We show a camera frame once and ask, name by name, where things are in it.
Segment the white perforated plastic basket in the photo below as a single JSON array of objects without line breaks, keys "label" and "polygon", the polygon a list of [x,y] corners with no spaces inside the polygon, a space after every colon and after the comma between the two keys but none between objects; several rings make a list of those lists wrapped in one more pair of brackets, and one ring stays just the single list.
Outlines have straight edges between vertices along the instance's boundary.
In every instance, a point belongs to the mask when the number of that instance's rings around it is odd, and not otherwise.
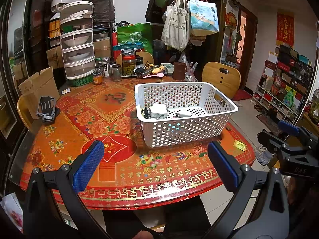
[{"label": "white perforated plastic basket", "polygon": [[[220,90],[205,82],[146,83],[135,86],[136,113],[145,144],[168,147],[221,134],[238,107]],[[150,118],[149,107],[164,104],[165,119]],[[180,123],[179,129],[167,124]]]}]

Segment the white square charger plug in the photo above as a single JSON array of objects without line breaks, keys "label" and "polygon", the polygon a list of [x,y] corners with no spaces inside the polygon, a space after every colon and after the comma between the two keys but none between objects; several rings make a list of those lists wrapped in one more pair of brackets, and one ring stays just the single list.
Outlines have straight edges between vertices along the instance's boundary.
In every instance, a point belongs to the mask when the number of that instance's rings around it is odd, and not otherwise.
[{"label": "white square charger plug", "polygon": [[168,115],[168,110],[164,104],[153,104],[149,107],[150,118],[165,119]]}]

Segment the teal charger block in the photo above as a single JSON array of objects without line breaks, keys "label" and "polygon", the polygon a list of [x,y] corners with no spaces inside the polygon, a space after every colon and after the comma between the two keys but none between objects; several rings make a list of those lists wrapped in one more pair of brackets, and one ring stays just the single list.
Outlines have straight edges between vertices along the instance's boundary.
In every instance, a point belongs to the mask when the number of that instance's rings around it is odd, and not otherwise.
[{"label": "teal charger block", "polygon": [[180,126],[180,123],[178,122],[172,122],[167,124],[167,127],[172,129],[179,129],[179,126]]}]

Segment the yellow paper tag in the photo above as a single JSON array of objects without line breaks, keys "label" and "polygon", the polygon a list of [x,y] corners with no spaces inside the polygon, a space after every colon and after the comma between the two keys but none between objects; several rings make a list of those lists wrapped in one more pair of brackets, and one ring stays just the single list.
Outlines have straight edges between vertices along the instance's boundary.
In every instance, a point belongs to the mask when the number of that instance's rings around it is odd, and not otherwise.
[{"label": "yellow paper tag", "polygon": [[238,141],[238,140],[235,140],[235,141],[234,141],[234,147],[236,147],[236,148],[238,148],[238,149],[240,149],[240,150],[242,150],[242,151],[246,151],[246,149],[247,149],[247,145],[244,144],[244,143],[241,142],[241,141]]}]

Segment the white storage shelf unit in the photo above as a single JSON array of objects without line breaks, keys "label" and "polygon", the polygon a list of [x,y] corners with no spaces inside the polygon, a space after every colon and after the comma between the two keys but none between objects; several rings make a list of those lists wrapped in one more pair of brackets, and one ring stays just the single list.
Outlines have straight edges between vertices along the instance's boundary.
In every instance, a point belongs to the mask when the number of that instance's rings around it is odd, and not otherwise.
[{"label": "white storage shelf unit", "polygon": [[296,123],[312,88],[315,68],[309,59],[286,45],[270,53],[252,98],[277,120]]}]

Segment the red floral tablecloth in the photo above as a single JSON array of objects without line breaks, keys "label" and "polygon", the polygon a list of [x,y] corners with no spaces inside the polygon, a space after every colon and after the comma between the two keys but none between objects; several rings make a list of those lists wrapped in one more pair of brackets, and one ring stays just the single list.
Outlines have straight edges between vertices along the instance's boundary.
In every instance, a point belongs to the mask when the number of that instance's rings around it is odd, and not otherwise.
[{"label": "red floral tablecloth", "polygon": [[[221,184],[208,158],[208,144],[216,140],[241,164],[252,164],[252,145],[230,119],[221,134],[212,138],[168,147],[150,148],[143,138],[136,113],[135,86],[174,82],[104,79],[99,85],[73,88],[57,101],[61,109],[55,122],[42,125],[28,150],[20,187],[26,189],[31,172],[57,170],[72,164],[96,140],[103,142],[104,155],[80,193],[89,208],[150,208],[198,196]],[[238,140],[246,151],[234,147]]]}]

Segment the wooden chair with holes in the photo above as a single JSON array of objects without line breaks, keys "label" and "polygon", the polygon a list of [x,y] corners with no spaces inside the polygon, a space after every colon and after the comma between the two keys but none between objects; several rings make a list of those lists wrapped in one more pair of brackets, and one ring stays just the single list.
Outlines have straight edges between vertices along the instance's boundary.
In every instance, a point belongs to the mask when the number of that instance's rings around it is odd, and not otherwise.
[{"label": "wooden chair with holes", "polygon": [[208,62],[202,71],[202,82],[210,83],[229,99],[232,99],[241,83],[240,72],[231,66]]}]

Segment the wooden chair at left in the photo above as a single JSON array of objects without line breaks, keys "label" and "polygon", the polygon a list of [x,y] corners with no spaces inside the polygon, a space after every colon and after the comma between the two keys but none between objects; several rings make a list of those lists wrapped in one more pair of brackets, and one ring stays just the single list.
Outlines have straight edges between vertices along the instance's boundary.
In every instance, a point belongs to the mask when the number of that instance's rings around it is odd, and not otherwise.
[{"label": "wooden chair at left", "polygon": [[33,125],[34,119],[32,118],[29,112],[24,96],[20,96],[17,101],[17,111],[25,127],[29,131],[32,131],[32,125]]}]

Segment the orange jar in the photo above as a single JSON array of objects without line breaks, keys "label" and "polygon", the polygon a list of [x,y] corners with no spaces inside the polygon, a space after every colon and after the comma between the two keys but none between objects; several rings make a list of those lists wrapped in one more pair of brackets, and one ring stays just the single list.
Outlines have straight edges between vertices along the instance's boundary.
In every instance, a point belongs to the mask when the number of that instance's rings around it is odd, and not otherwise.
[{"label": "orange jar", "polygon": [[101,71],[95,71],[93,73],[93,83],[99,85],[103,82],[103,75]]}]

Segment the cardboard box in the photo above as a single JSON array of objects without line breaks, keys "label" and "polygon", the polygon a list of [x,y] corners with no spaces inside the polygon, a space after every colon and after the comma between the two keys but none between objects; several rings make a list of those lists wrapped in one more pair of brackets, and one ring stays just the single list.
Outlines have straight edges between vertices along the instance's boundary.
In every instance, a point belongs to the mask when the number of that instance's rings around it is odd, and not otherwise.
[{"label": "cardboard box", "polygon": [[60,97],[55,80],[53,78],[53,68],[49,67],[42,70],[40,73],[36,72],[18,88],[20,89],[28,110],[33,119],[39,119],[37,116],[37,109],[40,97],[53,97],[57,101]]}]

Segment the clear glass jar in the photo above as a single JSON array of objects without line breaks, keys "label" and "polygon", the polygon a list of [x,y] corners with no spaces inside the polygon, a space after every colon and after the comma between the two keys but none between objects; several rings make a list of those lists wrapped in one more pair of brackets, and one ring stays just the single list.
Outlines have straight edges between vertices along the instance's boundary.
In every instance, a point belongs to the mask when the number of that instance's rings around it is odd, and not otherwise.
[{"label": "clear glass jar", "polygon": [[111,75],[114,82],[122,80],[122,66],[120,64],[113,64],[111,66]]}]

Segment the brown mug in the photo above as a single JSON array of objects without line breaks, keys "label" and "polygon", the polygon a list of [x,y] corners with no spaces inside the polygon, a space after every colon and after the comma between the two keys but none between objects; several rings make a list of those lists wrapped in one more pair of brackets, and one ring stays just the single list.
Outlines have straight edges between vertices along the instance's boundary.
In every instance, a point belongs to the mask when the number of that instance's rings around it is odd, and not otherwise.
[{"label": "brown mug", "polygon": [[186,63],[174,62],[174,71],[172,74],[172,78],[175,80],[183,81],[185,79],[186,71],[187,71]]}]

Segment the red-lid pickle jar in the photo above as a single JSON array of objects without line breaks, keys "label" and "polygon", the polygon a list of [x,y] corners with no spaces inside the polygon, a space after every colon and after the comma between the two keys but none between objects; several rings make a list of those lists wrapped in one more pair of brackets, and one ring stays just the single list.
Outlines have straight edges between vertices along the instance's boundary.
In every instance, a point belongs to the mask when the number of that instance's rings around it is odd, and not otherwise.
[{"label": "red-lid pickle jar", "polygon": [[122,71],[124,76],[134,75],[136,67],[136,52],[133,49],[124,49],[122,51]]}]

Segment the blue printed tote bag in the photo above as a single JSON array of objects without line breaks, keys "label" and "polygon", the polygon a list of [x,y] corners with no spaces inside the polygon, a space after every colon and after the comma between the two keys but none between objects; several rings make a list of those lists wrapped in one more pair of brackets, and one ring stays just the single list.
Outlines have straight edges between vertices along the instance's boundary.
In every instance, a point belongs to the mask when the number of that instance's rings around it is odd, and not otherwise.
[{"label": "blue printed tote bag", "polygon": [[215,3],[189,0],[191,33],[208,36],[219,32],[219,19]]}]

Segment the beige canvas tote bag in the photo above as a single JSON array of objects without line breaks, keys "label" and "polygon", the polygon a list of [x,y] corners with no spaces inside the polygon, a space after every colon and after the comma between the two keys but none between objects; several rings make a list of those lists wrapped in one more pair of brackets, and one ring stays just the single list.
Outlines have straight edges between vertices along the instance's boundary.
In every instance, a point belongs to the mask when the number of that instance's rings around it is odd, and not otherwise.
[{"label": "beige canvas tote bag", "polygon": [[162,41],[178,51],[183,51],[190,38],[190,12],[187,0],[175,0],[167,6]]}]

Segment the green shopping bag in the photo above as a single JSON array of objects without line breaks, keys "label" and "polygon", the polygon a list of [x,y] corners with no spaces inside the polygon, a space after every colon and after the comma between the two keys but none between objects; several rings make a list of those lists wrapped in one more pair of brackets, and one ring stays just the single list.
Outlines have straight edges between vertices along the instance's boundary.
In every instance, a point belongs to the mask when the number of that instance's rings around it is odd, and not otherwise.
[{"label": "green shopping bag", "polygon": [[153,54],[152,41],[153,34],[149,23],[137,23],[117,28],[118,45],[141,43],[144,51]]}]

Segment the white stacked drawer tower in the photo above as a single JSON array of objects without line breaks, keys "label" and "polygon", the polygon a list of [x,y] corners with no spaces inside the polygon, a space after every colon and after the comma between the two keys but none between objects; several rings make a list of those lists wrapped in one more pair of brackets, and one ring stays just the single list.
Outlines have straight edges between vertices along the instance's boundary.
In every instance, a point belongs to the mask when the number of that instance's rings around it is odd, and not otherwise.
[{"label": "white stacked drawer tower", "polygon": [[87,77],[95,70],[93,8],[92,2],[77,1],[60,10],[60,45],[67,80]]}]

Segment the red wall scroll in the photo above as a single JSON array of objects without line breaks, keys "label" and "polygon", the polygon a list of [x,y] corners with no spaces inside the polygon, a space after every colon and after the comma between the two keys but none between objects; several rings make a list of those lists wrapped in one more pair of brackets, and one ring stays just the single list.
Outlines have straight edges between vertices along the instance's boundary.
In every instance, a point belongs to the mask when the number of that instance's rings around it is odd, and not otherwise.
[{"label": "red wall scroll", "polygon": [[276,44],[286,44],[293,48],[295,33],[294,30],[294,16],[278,13]]}]

